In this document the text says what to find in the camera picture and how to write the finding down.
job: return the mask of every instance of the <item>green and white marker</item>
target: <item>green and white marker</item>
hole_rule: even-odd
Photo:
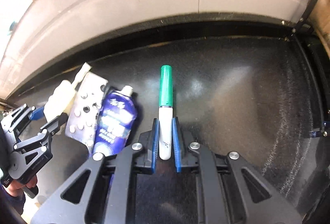
[[[168,160],[172,151],[173,85],[172,67],[164,65],[160,69],[159,89],[159,157]]]

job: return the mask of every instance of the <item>blue sleeve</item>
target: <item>blue sleeve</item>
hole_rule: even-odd
[[[4,189],[4,187],[0,184],[0,191],[3,191],[3,193],[5,194],[5,196],[7,197],[7,200],[10,202],[10,204],[12,205],[13,208],[15,208],[15,210],[22,215],[23,213],[23,207],[25,204],[25,194],[22,195],[22,197],[13,197],[11,195],[8,194],[8,192]]]

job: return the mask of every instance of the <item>person's hand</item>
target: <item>person's hand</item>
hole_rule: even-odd
[[[26,185],[22,185],[21,183],[17,182],[16,180],[13,180],[12,183],[8,186],[8,188],[4,188],[9,195],[13,197],[21,196],[23,195],[23,187],[28,187],[29,189],[35,187],[38,183],[37,176],[34,176]]]

